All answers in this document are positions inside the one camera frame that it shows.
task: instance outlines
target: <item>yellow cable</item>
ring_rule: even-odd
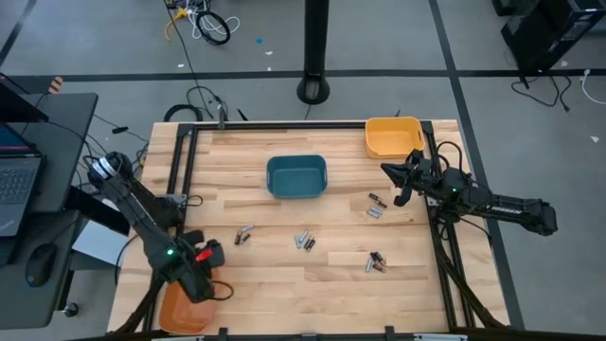
[[[173,23],[176,23],[177,20],[179,19],[183,19],[183,18],[187,18],[187,12],[182,9],[179,8],[177,9],[177,14],[174,15],[174,17],[172,17],[172,20],[170,20],[165,26],[164,26],[164,37],[170,42],[170,36],[169,36],[169,28]]]

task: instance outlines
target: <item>chair wheel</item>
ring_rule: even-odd
[[[63,308],[62,311],[66,317],[76,316],[76,314],[78,314],[78,304],[68,302],[67,304],[65,304],[65,308]]]

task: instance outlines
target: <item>yellow bowl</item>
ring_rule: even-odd
[[[370,158],[403,158],[423,150],[425,140],[414,117],[378,117],[366,122],[366,152]]]

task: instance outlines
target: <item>gray floor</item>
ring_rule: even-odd
[[[352,6],[331,2],[328,69],[445,69],[426,0],[378,0]],[[513,69],[489,0],[438,0],[456,67]],[[24,2],[0,2],[0,44]],[[303,2],[221,0],[219,14],[238,15],[242,26],[224,47],[193,41],[191,26],[179,24],[198,72],[298,70],[303,57]],[[179,42],[163,36],[168,16],[160,1],[38,0],[0,71],[9,75],[143,74],[187,72]],[[587,36],[562,60],[568,68],[606,67],[606,36]],[[502,224],[514,284],[526,327],[531,330],[606,334],[606,233],[602,198],[606,111],[590,102],[573,79],[566,94],[572,108],[543,107],[511,92],[514,79],[461,79],[484,167],[495,192],[543,197],[558,211],[560,231],[542,238]],[[458,118],[446,78],[329,79],[330,99],[312,107],[312,119],[402,115]],[[297,79],[204,81],[232,112],[250,119],[301,119],[307,106],[296,97]],[[97,114],[140,135],[149,135],[173,104],[185,102],[192,81],[69,82],[64,93],[97,92]],[[606,100],[606,78],[588,88]],[[548,80],[531,93],[551,100]],[[179,119],[190,119],[187,113]],[[91,135],[106,149],[129,156],[142,143],[111,135],[94,120]],[[595,143],[591,136],[601,138]],[[42,330],[2,331],[2,340],[63,340],[105,332],[114,294],[111,271],[80,273],[71,298],[81,315],[56,315]]]

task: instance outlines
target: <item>metal pole base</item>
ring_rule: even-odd
[[[296,95],[306,104],[321,104],[329,98],[330,86],[324,74],[315,76],[304,72],[303,79],[296,87]]]

